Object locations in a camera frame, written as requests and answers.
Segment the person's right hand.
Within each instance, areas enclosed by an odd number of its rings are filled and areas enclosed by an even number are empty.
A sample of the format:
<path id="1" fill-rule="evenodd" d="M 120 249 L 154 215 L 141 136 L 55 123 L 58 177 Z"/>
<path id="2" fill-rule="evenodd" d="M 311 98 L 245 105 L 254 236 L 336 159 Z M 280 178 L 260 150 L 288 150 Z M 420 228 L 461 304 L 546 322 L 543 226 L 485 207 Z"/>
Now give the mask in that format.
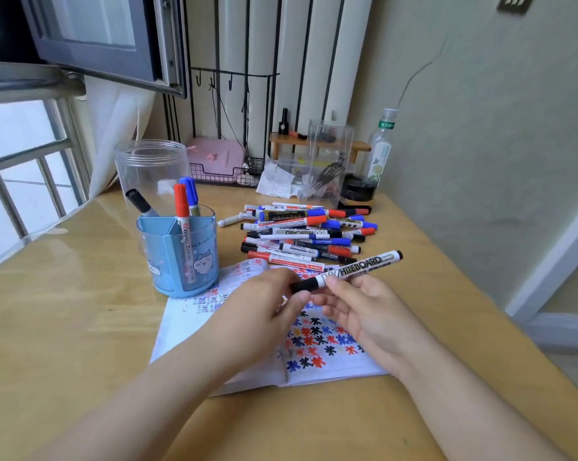
<path id="1" fill-rule="evenodd" d="M 439 341 L 383 281 L 368 276 L 368 295 L 312 295 L 323 313 L 345 328 L 370 357 L 401 379 L 424 372 L 441 354 Z"/>

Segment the person's left hand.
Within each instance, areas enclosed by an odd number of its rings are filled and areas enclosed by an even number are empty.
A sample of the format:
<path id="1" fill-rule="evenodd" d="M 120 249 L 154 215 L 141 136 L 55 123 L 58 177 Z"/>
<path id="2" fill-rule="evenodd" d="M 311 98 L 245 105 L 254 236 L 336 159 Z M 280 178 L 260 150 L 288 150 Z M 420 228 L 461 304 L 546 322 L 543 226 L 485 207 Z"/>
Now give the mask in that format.
<path id="1" fill-rule="evenodd" d="M 293 323 L 279 323 L 278 309 L 300 278 L 286 268 L 264 271 L 235 289 L 200 328 L 209 363 L 224 380 L 270 355 Z"/>

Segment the black whiteboard marker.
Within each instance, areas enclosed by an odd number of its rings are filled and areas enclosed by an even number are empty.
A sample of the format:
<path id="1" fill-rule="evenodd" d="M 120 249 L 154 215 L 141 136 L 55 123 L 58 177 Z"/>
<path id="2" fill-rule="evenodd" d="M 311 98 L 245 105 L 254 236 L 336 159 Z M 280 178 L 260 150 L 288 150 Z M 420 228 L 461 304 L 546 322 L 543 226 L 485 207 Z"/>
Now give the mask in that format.
<path id="1" fill-rule="evenodd" d="M 292 283 L 289 285 L 289 290 L 293 294 L 300 291 L 313 292 L 326 286 L 325 279 L 327 277 L 349 279 L 385 267 L 387 265 L 391 265 L 393 263 L 399 263 L 402 261 L 402 259 L 403 254 L 401 251 L 392 250 L 379 255 L 367 257 L 363 260 L 356 261 L 348 265 L 344 265 L 338 269 L 324 271 L 323 273 L 320 273 L 314 277 Z"/>

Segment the person's left forearm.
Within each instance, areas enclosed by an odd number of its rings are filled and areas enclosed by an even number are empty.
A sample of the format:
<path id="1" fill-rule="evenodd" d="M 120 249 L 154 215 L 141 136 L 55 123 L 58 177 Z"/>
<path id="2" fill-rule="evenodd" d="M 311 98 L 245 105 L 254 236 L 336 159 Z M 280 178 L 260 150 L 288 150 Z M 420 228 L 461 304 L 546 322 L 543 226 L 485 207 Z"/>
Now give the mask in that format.
<path id="1" fill-rule="evenodd" d="M 26 461 L 161 459 L 201 402 L 265 354 L 260 340 L 234 347 L 222 333 L 202 327 Z"/>

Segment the person's right forearm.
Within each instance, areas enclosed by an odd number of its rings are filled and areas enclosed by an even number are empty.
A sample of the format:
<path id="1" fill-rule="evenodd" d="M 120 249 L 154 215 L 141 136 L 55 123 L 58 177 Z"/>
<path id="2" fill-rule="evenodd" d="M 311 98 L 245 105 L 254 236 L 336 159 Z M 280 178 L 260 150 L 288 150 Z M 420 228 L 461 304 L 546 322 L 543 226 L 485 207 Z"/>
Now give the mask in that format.
<path id="1" fill-rule="evenodd" d="M 394 357 L 400 381 L 448 461 L 570 461 L 437 340 Z"/>

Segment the white scribbled paper pad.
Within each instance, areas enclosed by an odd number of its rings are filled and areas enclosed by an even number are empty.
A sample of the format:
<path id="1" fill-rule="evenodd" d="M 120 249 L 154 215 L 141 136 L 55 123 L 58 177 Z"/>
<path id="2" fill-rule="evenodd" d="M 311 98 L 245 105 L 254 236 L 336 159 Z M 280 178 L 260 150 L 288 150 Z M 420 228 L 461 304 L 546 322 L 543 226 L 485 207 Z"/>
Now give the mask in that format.
<path id="1" fill-rule="evenodd" d="M 247 260 L 220 269 L 216 283 L 199 295 L 167 301 L 150 362 L 196 332 L 245 280 L 279 269 L 263 260 Z M 267 386 L 295 387 L 388 374 L 321 307 L 307 304 L 285 341 L 260 363 L 228 380 L 212 396 Z"/>

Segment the pile of coloured markers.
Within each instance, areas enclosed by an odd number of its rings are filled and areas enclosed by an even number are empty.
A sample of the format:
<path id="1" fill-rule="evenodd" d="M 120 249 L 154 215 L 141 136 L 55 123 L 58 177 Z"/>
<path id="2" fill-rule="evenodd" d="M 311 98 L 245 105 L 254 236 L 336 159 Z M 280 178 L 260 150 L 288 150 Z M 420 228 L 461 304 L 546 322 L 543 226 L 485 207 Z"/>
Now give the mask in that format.
<path id="1" fill-rule="evenodd" d="M 378 231 L 369 222 L 370 208 L 327 209 L 315 205 L 245 205 L 217 226 L 235 225 L 242 235 L 240 251 L 272 267 L 323 273 L 356 262 L 362 243 Z"/>

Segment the black round container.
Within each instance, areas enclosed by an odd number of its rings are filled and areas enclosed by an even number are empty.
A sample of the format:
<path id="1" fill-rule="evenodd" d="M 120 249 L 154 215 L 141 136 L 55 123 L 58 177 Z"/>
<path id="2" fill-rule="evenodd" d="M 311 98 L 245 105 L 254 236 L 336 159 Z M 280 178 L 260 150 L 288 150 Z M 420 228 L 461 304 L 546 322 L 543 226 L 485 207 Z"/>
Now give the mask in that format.
<path id="1" fill-rule="evenodd" d="M 374 200 L 378 183 L 369 178 L 348 173 L 344 177 L 340 197 L 344 200 L 366 203 Z"/>

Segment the crumpled white paper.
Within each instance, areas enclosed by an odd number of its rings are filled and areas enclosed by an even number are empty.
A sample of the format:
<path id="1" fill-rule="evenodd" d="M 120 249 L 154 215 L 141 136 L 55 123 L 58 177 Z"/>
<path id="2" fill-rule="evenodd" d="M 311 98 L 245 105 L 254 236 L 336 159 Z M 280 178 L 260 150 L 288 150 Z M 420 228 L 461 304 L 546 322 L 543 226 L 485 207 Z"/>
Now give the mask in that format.
<path id="1" fill-rule="evenodd" d="M 282 169 L 277 161 L 269 159 L 265 162 L 256 192 L 261 195 L 290 199 L 302 197 L 304 189 L 299 177 Z"/>

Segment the clear acrylic box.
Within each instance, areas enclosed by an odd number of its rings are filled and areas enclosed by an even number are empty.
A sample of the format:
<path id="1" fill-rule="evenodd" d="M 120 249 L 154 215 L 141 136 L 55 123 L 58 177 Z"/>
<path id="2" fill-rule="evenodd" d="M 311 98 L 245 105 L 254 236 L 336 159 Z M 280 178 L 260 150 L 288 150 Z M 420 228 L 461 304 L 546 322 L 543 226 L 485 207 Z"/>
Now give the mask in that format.
<path id="1" fill-rule="evenodd" d="M 282 144 L 277 162 L 293 177 L 291 194 L 302 204 L 336 209 L 353 141 L 351 126 L 311 120 L 305 141 Z"/>

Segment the blue cartoon pen holder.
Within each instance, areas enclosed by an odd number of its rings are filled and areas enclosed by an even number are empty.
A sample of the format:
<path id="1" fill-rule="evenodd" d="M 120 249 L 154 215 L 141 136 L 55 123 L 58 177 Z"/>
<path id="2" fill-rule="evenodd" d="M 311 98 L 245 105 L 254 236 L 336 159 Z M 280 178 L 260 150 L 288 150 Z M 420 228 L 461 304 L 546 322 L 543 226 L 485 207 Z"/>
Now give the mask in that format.
<path id="1" fill-rule="evenodd" d="M 190 257 L 174 216 L 137 219 L 136 227 L 155 289 L 170 298 L 184 299 L 209 289 L 219 276 L 216 214 L 200 204 L 201 216 L 190 217 Z"/>

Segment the clear plastic bottle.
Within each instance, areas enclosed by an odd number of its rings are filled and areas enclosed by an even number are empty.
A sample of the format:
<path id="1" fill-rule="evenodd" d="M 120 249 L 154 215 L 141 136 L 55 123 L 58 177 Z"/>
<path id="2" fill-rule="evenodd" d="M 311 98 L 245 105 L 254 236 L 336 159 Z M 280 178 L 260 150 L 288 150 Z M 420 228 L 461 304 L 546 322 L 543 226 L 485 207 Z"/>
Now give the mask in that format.
<path id="1" fill-rule="evenodd" d="M 398 109 L 385 108 L 378 122 L 377 129 L 370 135 L 368 141 L 370 153 L 364 161 L 363 171 L 366 180 L 375 186 L 380 185 L 386 163 L 391 154 L 391 132 L 395 128 L 398 112 Z"/>

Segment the red-capped marker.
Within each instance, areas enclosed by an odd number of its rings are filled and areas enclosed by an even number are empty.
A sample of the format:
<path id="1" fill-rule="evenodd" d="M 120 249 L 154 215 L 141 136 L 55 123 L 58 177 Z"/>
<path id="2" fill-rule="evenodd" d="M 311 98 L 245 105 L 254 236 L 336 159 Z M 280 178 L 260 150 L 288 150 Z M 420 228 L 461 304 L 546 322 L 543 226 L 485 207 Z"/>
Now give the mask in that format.
<path id="1" fill-rule="evenodd" d="M 191 285 L 195 282 L 196 278 L 192 267 L 194 260 L 191 245 L 190 209 L 185 184 L 175 184 L 173 190 L 175 196 L 176 219 L 182 234 L 184 275 L 187 284 Z"/>

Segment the small wooden shelf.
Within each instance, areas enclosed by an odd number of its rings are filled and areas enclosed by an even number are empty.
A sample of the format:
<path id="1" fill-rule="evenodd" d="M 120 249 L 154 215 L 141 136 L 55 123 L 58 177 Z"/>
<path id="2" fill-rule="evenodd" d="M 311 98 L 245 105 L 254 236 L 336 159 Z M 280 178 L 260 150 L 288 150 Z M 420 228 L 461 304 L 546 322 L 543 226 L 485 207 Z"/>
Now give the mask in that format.
<path id="1" fill-rule="evenodd" d="M 280 147 L 281 146 L 302 146 L 309 147 L 310 141 L 308 139 L 300 139 L 293 135 L 283 135 L 276 132 L 270 132 L 269 143 L 271 144 L 270 155 L 273 160 L 277 160 Z M 351 146 L 351 150 L 348 153 L 347 160 L 349 163 L 356 162 L 358 153 L 366 152 L 369 153 L 371 146 L 364 141 L 354 140 Z"/>

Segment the blue-capped marker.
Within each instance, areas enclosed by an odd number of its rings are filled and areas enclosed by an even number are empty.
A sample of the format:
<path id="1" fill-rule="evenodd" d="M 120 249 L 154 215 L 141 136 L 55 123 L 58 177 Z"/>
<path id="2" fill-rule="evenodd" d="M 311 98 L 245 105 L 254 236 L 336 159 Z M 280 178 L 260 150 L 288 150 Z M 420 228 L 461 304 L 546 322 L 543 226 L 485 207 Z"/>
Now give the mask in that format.
<path id="1" fill-rule="evenodd" d="M 190 215 L 195 217 L 201 216 L 195 179 L 192 177 L 181 177 L 179 178 L 179 184 L 185 185 L 185 196 L 188 202 Z"/>

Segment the pink storage box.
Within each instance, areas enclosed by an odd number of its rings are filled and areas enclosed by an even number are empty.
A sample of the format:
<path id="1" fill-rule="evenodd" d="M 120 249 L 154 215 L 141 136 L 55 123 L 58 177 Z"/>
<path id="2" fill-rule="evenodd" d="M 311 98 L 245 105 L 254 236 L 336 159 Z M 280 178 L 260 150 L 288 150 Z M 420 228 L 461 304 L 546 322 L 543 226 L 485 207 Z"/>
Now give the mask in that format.
<path id="1" fill-rule="evenodd" d="M 214 173 L 231 173 L 241 166 L 245 153 L 236 140 L 209 137 L 192 138 L 186 144 L 190 163 L 201 163 L 204 169 Z"/>

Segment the black-capped marker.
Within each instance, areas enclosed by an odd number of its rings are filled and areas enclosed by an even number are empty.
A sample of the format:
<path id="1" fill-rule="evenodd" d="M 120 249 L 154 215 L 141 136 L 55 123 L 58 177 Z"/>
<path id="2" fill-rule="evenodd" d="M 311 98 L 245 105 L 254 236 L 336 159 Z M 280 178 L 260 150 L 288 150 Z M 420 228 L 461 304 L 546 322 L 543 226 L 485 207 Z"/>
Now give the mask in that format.
<path id="1" fill-rule="evenodd" d="M 140 217 L 158 217 L 159 214 L 137 189 L 125 192 L 126 199 L 139 210 Z"/>

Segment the clear plastic jar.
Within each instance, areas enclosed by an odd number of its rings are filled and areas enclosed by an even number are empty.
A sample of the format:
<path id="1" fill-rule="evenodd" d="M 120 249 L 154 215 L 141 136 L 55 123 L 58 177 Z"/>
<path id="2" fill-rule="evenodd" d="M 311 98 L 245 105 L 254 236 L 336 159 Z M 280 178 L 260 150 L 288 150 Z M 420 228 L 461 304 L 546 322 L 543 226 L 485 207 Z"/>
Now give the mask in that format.
<path id="1" fill-rule="evenodd" d="M 115 145 L 114 157 L 126 215 L 132 222 L 141 212 L 126 196 L 130 190 L 137 190 L 158 215 L 175 215 L 174 185 L 192 176 L 185 145 L 161 139 L 125 141 Z"/>

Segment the white radiator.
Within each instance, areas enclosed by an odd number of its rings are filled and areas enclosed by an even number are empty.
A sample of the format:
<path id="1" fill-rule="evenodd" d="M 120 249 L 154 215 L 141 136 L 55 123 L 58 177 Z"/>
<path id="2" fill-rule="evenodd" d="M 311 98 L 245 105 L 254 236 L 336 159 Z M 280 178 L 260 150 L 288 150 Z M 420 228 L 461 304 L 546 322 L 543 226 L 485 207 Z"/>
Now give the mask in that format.
<path id="1" fill-rule="evenodd" d="M 271 156 L 269 134 L 278 131 L 282 108 L 289 110 L 289 129 L 303 134 L 311 120 L 347 123 L 372 1 L 283 0 L 277 34 L 279 82 L 273 88 L 265 156 Z M 196 137 L 187 123 L 189 92 L 176 107 L 174 136 L 183 142 Z"/>

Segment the black metal hook rack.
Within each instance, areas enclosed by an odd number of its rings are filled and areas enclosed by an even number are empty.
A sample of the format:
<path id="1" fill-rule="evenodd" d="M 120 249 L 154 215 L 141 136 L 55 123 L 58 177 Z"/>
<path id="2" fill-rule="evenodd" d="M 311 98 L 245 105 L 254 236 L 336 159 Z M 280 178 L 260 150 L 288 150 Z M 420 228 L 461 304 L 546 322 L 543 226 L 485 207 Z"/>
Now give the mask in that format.
<path id="1" fill-rule="evenodd" d="M 283 0 L 184 0 L 194 136 L 267 152 Z"/>

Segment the white curtain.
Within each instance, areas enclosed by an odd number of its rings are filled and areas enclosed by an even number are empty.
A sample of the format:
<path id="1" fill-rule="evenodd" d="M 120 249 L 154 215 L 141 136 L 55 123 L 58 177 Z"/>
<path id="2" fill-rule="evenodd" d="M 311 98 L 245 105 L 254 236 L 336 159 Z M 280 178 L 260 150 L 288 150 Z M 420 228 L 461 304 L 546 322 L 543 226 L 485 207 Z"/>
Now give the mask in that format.
<path id="1" fill-rule="evenodd" d="M 143 138 L 157 93 L 93 76 L 85 76 L 85 88 L 94 138 L 88 194 L 93 199 L 116 178 L 114 147 Z"/>

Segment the metal window railing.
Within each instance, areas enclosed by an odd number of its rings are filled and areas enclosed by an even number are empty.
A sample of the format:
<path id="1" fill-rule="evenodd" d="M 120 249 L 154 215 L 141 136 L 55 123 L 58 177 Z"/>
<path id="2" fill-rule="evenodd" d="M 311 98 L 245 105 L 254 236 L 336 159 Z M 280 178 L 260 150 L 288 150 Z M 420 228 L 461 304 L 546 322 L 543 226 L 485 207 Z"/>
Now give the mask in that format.
<path id="1" fill-rule="evenodd" d="M 0 263 L 88 201 L 90 172 L 70 108 L 83 80 L 0 62 Z"/>

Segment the grey window frame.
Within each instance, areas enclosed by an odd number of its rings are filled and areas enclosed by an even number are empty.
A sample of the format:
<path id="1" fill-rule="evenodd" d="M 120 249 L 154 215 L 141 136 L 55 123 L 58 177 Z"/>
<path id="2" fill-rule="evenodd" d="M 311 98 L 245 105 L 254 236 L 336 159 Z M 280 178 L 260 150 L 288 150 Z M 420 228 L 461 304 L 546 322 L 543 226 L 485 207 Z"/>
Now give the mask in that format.
<path id="1" fill-rule="evenodd" d="M 186 98 L 184 0 L 20 0 L 39 57 Z"/>

